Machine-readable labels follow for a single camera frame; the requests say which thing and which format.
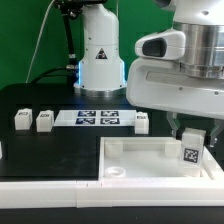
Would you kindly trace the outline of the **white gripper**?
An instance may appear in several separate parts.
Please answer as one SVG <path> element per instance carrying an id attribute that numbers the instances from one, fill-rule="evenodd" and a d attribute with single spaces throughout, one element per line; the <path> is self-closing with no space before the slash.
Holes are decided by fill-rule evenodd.
<path id="1" fill-rule="evenodd" d="M 133 106 L 169 111 L 174 138 L 180 128 L 177 113 L 215 118 L 209 140 L 214 147 L 224 130 L 224 80 L 187 76 L 178 70 L 174 61 L 136 59 L 129 69 L 126 97 Z"/>

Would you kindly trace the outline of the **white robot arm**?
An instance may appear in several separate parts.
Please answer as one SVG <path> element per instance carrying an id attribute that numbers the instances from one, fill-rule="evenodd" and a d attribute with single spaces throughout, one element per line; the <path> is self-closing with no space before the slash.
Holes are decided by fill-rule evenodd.
<path id="1" fill-rule="evenodd" d="M 205 142 L 224 130 L 224 0 L 153 0 L 174 13 L 172 27 L 139 39 L 129 73 L 119 57 L 119 22 L 107 0 L 55 0 L 64 19 L 75 91 L 163 110 L 180 137 L 178 114 L 213 118 Z"/>

